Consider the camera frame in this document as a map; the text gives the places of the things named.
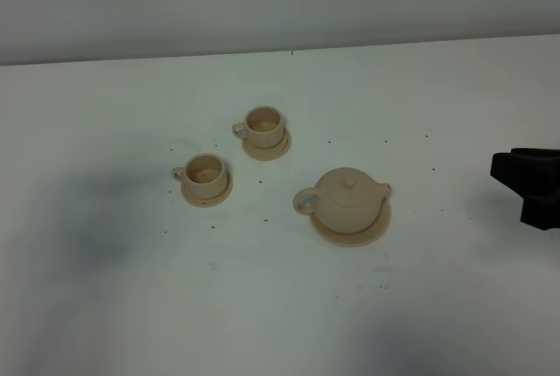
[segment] saucer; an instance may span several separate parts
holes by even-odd
[[[391,205],[385,199],[381,204],[379,216],[377,216],[374,223],[358,233],[337,233],[325,227],[315,214],[310,214],[309,218],[317,233],[329,242],[340,247],[364,247],[381,238],[389,227],[391,222]]]
[[[247,156],[255,160],[274,160],[281,157],[291,146],[291,134],[288,129],[284,129],[283,138],[279,144],[269,149],[260,149],[249,143],[247,139],[242,140],[243,151],[247,153]]]
[[[187,187],[186,184],[181,184],[181,193],[183,194],[183,198],[187,203],[190,205],[194,205],[195,207],[214,207],[218,205],[223,200],[225,200],[231,192],[231,189],[234,187],[234,180],[231,178],[231,174],[227,171],[227,187],[222,194],[218,197],[214,198],[200,198],[195,195],[192,195]]]

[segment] teapot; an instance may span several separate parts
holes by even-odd
[[[313,188],[298,192],[294,209],[315,214],[321,224],[336,233],[358,233],[375,222],[390,193],[389,184],[379,184],[365,172],[338,168],[328,171]],[[311,200],[302,205],[306,198]]]

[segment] teacup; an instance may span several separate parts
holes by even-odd
[[[172,175],[185,184],[188,195],[195,200],[216,198],[228,187],[226,166],[210,153],[197,155],[185,166],[173,168]]]
[[[253,147],[270,149],[284,138],[284,120],[273,107],[257,107],[247,113],[245,122],[235,124],[232,131]]]

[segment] teapot lid knob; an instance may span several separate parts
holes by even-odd
[[[344,186],[345,186],[346,188],[348,188],[348,189],[354,188],[354,187],[356,186],[356,181],[354,181],[354,180],[351,179],[351,178],[348,178],[348,179],[346,180],[346,182],[344,183]]]

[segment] black object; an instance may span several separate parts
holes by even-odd
[[[523,197],[523,223],[542,230],[560,227],[560,150],[496,153],[490,175]]]

